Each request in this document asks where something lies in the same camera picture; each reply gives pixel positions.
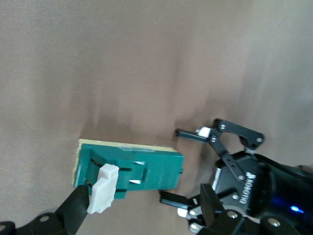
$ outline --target blue led light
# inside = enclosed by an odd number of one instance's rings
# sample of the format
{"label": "blue led light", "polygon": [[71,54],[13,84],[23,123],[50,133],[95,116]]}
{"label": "blue led light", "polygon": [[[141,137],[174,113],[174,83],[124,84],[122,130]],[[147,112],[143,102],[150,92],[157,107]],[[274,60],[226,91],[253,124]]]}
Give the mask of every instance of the blue led light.
{"label": "blue led light", "polygon": [[300,210],[298,207],[295,207],[295,206],[292,206],[291,209],[292,209],[294,212],[304,213],[304,211]]}

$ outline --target small white block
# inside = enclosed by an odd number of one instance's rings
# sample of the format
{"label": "small white block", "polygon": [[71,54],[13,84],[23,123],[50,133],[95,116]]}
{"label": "small white block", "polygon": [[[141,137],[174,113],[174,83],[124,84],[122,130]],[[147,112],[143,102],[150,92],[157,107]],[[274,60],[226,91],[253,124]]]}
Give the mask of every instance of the small white block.
{"label": "small white block", "polygon": [[209,138],[211,132],[211,128],[202,126],[197,130],[198,136],[202,136],[205,138]]}
{"label": "small white block", "polygon": [[87,212],[102,213],[114,199],[119,167],[105,164],[100,168],[98,181],[92,186],[92,195]]}
{"label": "small white block", "polygon": [[178,208],[178,209],[177,209],[177,214],[178,214],[180,217],[186,218],[186,217],[187,217],[187,214],[188,214],[188,210],[185,210],[185,209],[182,209],[182,208]]}

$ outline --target brown surface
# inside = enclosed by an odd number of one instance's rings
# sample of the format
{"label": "brown surface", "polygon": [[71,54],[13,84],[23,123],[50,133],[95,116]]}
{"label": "brown surface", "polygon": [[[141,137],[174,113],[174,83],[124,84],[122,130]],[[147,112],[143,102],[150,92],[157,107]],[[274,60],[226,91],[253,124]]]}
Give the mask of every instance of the brown surface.
{"label": "brown surface", "polygon": [[[173,138],[177,127],[224,118],[264,133],[259,153],[312,163],[312,19],[311,1],[2,0],[0,220],[21,226],[63,202],[80,136],[172,145],[186,156],[175,190],[186,196],[215,157]],[[78,234],[190,233],[151,191]]]}

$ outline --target screw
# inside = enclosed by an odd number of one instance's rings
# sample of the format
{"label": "screw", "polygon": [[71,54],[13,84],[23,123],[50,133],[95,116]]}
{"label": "screw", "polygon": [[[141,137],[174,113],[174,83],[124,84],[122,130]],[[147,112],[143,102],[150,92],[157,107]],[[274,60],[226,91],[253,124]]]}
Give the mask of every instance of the screw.
{"label": "screw", "polygon": [[198,226],[195,225],[195,224],[190,225],[190,227],[191,227],[193,230],[197,230],[197,231],[199,230]]}
{"label": "screw", "polygon": [[48,215],[45,215],[45,216],[43,216],[43,217],[41,217],[39,219],[40,222],[46,222],[47,220],[49,220],[49,216]]}
{"label": "screw", "polygon": [[238,199],[239,199],[239,196],[236,195],[236,194],[234,194],[234,195],[233,195],[233,199],[238,200]]}
{"label": "screw", "polygon": [[269,218],[268,219],[268,223],[270,223],[270,225],[274,226],[274,227],[279,227],[280,223],[277,219],[274,218]]}
{"label": "screw", "polygon": [[235,219],[238,217],[238,215],[234,211],[228,211],[227,215],[232,219]]}

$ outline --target green plastic block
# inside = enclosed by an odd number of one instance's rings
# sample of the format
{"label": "green plastic block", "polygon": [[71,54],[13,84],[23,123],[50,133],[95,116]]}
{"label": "green plastic block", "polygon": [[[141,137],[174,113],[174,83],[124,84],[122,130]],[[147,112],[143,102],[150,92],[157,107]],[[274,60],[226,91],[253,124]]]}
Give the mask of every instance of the green plastic block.
{"label": "green plastic block", "polygon": [[75,188],[91,187],[104,164],[119,167],[115,199],[125,198],[130,190],[176,188],[182,174],[183,155],[170,147],[79,140],[73,172]]}

